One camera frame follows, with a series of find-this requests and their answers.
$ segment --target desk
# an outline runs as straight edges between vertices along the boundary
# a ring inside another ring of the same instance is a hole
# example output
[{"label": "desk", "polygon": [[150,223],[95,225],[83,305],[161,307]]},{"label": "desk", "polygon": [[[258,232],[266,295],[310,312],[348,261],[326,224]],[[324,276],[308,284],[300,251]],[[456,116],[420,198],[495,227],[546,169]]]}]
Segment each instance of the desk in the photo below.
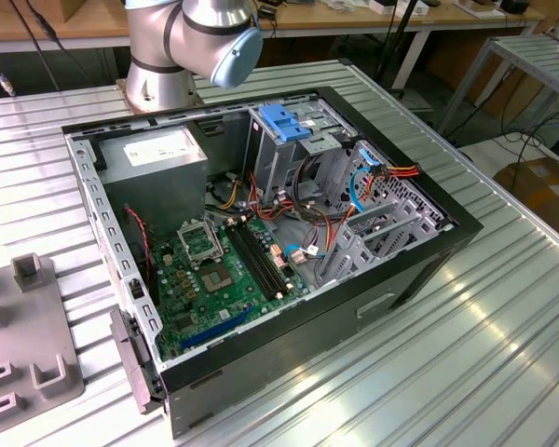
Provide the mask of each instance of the desk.
[{"label": "desk", "polygon": [[[186,445],[559,445],[559,237],[353,66],[255,70],[206,103],[335,88],[484,229],[418,295],[185,434]],[[114,288],[61,126],[128,115],[115,87],[0,100],[0,266],[50,256],[86,390],[0,434],[5,445],[169,446],[140,415],[109,324]]]},{"label": "desk", "polygon": [[[352,12],[336,12],[320,1],[314,6],[286,5],[278,8],[277,37],[300,37],[311,35],[380,34],[389,28],[390,15],[376,14],[368,8],[357,7]],[[406,28],[416,33],[402,68],[393,84],[403,88],[416,64],[430,32],[442,30],[469,30],[484,28],[523,27],[522,34],[532,34],[544,16],[529,8],[524,17],[509,15],[504,18],[481,20],[453,4],[443,0],[442,5],[429,10],[429,14],[413,17]],[[34,35],[44,39],[32,20]],[[396,17],[394,26],[400,20]],[[88,0],[66,23],[54,23],[54,28],[67,48],[126,47],[129,45],[129,29],[126,12],[119,0]],[[273,30],[271,24],[261,20],[265,37]],[[57,49],[49,41],[42,40],[45,49]],[[14,14],[0,12],[0,52],[33,51],[34,47]]]}]

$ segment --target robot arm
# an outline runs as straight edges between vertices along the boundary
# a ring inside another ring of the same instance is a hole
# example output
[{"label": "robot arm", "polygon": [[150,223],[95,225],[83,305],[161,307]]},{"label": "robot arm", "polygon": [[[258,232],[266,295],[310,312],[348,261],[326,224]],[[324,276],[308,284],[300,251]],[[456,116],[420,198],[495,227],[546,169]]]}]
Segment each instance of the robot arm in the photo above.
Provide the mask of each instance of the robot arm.
[{"label": "robot arm", "polygon": [[144,112],[195,103],[192,73],[213,84],[241,84],[263,38],[244,0],[127,0],[132,63],[129,101]]}]

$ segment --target blue plastic latch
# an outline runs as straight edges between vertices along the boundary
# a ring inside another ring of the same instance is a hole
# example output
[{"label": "blue plastic latch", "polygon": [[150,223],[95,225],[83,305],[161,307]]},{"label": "blue plastic latch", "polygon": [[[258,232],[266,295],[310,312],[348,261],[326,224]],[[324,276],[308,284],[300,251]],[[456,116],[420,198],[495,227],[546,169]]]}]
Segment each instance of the blue plastic latch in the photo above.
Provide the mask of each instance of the blue plastic latch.
[{"label": "blue plastic latch", "polygon": [[300,126],[293,114],[281,104],[264,105],[259,108],[263,119],[279,135],[283,142],[293,142],[310,137],[310,130]]}]

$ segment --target metal shelf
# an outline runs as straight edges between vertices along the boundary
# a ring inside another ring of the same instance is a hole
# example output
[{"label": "metal shelf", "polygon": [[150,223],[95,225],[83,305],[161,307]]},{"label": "metal shelf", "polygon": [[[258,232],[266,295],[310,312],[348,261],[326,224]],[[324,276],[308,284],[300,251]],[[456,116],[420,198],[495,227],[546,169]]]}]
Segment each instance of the metal shelf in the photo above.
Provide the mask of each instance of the metal shelf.
[{"label": "metal shelf", "polygon": [[493,55],[498,55],[504,60],[504,68],[509,68],[511,64],[559,93],[559,41],[545,34],[493,37],[484,43],[456,93],[447,104],[439,133],[443,134],[447,130],[472,83]]},{"label": "metal shelf", "polygon": [[[198,79],[206,102],[329,85],[484,225],[413,302],[176,442],[187,445],[559,444],[559,237],[353,66]],[[108,327],[114,290],[60,126],[128,115],[116,88],[0,100],[0,265],[53,260],[86,383],[76,400],[0,434],[0,446],[170,445],[138,414]]]}]

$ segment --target gray holder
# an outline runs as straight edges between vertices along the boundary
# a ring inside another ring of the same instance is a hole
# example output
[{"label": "gray holder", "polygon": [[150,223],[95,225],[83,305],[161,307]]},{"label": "gray holder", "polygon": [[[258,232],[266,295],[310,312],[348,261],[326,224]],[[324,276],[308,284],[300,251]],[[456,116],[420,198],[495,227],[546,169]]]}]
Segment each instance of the gray holder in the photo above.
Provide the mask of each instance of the gray holder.
[{"label": "gray holder", "polygon": [[84,388],[52,262],[13,258],[0,268],[0,432]]}]

